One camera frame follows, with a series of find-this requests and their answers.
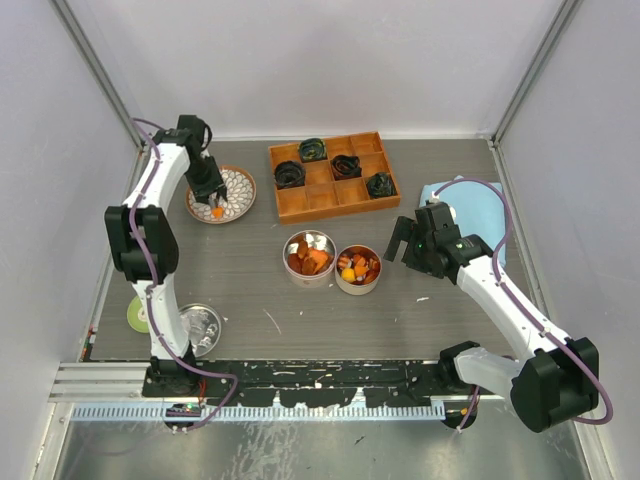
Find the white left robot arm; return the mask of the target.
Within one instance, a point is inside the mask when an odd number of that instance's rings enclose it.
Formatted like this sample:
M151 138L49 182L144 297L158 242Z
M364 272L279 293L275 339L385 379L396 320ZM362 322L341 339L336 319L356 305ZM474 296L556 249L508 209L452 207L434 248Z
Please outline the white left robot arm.
M181 115L176 127L142 136L150 146L149 162L126 200L106 209L105 225L114 266L131 283L149 323L151 374L165 376L170 390L188 396L204 372L196 367L177 306L179 248L165 210L182 178L204 204L211 197L225 200L227 187L207 152L212 132L204 120Z

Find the red sausage piece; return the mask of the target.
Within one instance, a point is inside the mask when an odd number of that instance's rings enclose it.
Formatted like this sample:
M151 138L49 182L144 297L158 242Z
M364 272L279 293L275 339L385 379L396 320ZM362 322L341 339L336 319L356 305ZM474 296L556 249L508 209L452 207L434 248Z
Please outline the red sausage piece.
M374 258L371 258L369 260L368 270L364 279L364 283L369 284L373 282L379 275L380 269L380 262Z

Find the orange shrimp piece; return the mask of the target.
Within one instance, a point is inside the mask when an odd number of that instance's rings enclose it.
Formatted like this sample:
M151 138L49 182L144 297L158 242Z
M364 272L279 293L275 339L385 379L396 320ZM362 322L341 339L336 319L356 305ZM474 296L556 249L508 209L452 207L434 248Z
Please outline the orange shrimp piece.
M302 273L314 276L321 273L330 263L333 257L324 250L310 248L303 260Z

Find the tall pink lunch tin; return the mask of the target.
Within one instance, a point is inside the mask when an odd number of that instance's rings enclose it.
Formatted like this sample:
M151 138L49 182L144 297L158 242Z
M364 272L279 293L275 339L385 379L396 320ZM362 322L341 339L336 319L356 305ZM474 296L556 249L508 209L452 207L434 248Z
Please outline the tall pink lunch tin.
M308 243L309 249L315 248L318 250L324 250L329 253L333 259L331 263L319 274L314 276L307 276L303 273L297 274L293 272L287 265L287 257L289 254L297 254L298 243L305 240ZM330 280L335 264L337 260L336 246L333 240L325 233L318 230L304 230L292 235L283 247L282 258L285 270L290 280L303 288L317 288L327 284Z

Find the brown fried cutlet piece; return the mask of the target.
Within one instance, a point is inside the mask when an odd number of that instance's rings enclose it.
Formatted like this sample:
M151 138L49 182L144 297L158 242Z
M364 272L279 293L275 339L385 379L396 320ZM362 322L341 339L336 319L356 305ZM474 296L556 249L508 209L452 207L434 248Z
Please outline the brown fried cutlet piece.
M308 243L305 240L300 241L297 247L297 256L300 259L304 259L308 252L308 249L309 249Z

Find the brown meat piece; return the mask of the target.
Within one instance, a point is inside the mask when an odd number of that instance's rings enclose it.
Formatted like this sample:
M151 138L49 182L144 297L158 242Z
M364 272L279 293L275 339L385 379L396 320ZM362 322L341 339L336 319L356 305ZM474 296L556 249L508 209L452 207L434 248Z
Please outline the brown meat piece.
M301 274L303 261L297 254L289 254L287 257L287 265L288 267L295 273Z

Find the orange heart carrot piece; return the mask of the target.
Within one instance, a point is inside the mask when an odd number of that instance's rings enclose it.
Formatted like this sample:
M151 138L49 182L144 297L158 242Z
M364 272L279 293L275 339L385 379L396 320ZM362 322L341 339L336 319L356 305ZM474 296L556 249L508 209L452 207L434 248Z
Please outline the orange heart carrot piece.
M221 207L216 207L216 208L212 209L211 212L212 212L212 216L215 219L220 219L224 215L224 209L221 208Z

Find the striped bacon cube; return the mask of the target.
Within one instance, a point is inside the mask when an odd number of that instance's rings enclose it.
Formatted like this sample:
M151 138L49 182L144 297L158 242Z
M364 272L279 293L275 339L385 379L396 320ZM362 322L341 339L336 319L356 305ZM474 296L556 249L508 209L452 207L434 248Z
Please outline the striped bacon cube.
M351 267L351 258L347 255L341 255L337 261L337 266L340 269L350 268Z

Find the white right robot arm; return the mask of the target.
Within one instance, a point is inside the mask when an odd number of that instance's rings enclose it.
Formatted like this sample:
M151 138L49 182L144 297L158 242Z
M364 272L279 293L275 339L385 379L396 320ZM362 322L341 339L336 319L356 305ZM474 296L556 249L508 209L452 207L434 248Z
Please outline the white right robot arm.
M473 341L442 350L437 375L447 392L484 388L507 400L536 433L581 420L603 400L596 346L572 338L543 315L479 236L461 235L448 204L428 204L414 217L398 217L384 257L450 280L481 307L516 355L492 354Z

